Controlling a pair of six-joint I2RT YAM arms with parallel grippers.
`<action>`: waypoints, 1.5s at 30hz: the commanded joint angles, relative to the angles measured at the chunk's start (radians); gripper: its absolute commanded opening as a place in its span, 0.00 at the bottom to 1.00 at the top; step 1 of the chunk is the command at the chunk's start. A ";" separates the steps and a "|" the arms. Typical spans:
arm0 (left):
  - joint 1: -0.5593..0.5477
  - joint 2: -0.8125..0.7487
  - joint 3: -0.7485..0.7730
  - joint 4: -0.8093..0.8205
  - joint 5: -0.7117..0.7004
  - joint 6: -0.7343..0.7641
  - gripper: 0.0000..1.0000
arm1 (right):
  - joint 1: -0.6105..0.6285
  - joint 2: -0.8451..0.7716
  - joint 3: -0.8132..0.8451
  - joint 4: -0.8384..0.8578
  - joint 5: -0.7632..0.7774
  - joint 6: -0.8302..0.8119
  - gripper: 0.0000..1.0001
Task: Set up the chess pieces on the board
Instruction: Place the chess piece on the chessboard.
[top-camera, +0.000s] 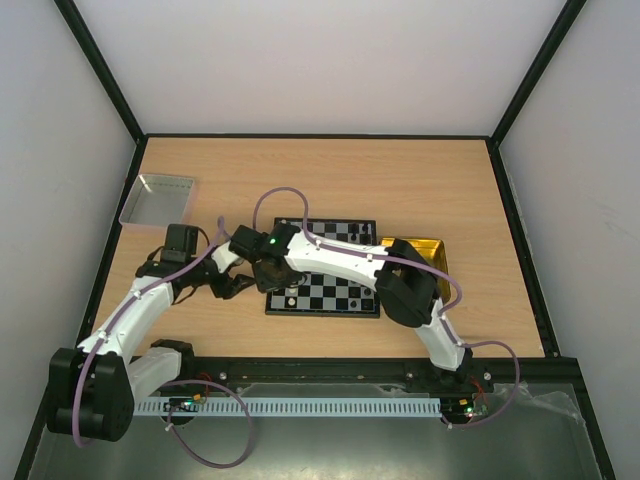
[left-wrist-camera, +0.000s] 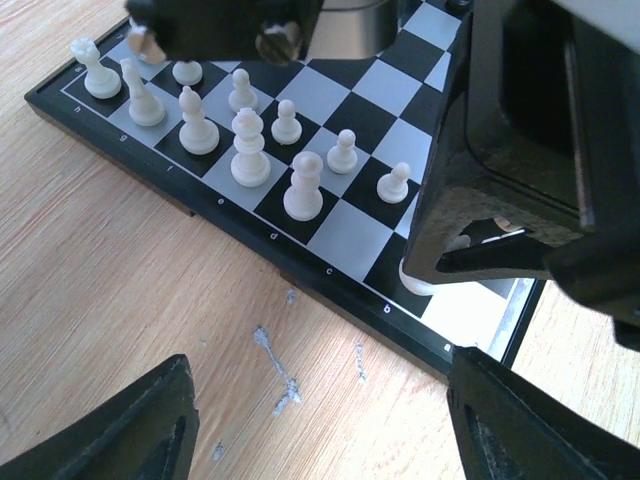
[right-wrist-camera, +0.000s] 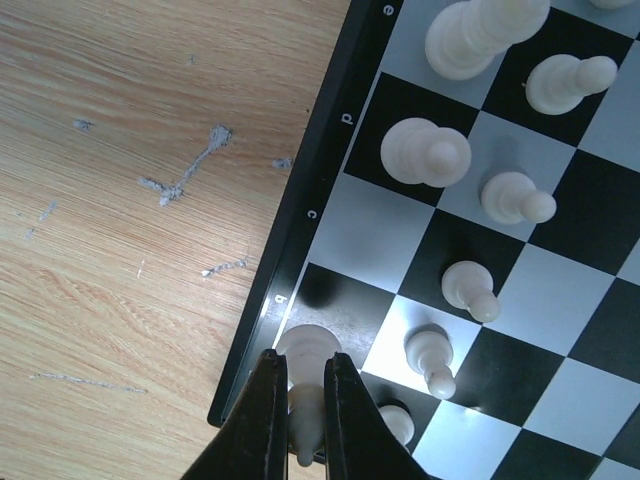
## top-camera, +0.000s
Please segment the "black magnetic chess board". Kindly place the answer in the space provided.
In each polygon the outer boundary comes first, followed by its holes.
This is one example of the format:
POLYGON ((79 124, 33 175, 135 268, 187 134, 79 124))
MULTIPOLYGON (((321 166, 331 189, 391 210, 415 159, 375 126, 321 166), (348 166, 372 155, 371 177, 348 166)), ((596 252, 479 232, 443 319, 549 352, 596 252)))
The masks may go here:
MULTIPOLYGON (((377 225, 375 220, 364 219, 309 219, 310 233, 359 245, 377 244, 377 225)), ((318 316, 379 318, 380 301, 369 287, 353 281, 306 272, 305 281, 291 296, 288 289, 270 292, 266 296, 265 313, 267 315, 318 316), (296 299, 296 305, 289 307, 287 300, 296 299)))

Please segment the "gold metal tin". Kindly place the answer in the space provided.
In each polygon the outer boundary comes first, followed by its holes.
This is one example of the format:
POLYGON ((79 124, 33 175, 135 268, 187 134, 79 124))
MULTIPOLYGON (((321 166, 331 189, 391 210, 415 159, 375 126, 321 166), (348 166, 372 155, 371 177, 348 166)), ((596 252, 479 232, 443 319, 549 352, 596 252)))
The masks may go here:
MULTIPOLYGON (((411 244, 416 251, 434 268, 449 273, 446 250, 444 241, 437 238, 427 237, 402 237, 402 240, 411 244)), ((451 286, 445 279, 438 279, 438 288, 440 290, 444 303, 451 299, 451 286)))

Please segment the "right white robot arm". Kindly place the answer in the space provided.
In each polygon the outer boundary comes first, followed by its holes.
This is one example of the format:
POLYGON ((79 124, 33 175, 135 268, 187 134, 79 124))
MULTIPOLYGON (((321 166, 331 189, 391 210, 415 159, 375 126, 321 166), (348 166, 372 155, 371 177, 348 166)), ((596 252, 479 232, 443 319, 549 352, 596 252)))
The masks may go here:
POLYGON ((280 223, 267 233, 244 225, 212 258, 223 272, 244 261, 262 293, 288 288, 304 273, 342 278, 371 289, 392 321, 412 329, 425 345, 438 384, 460 390, 471 379, 471 349, 455 334, 438 280, 450 278, 430 266, 407 241, 389 246, 356 245, 280 223))

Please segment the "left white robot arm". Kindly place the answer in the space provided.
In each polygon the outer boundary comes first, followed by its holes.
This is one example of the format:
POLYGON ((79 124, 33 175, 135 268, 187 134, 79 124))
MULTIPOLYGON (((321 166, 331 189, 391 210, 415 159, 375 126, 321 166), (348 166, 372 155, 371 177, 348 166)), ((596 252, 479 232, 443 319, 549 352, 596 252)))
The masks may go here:
POLYGON ((197 228, 174 224, 165 244, 135 274, 125 298, 107 320, 74 348, 60 348, 49 363, 46 421, 84 448, 117 441, 128 430, 136 404, 181 374, 189 345, 165 341, 136 358, 154 323, 187 287, 208 285, 228 299, 237 285, 228 271, 242 259, 229 243, 214 241, 195 253, 197 228))

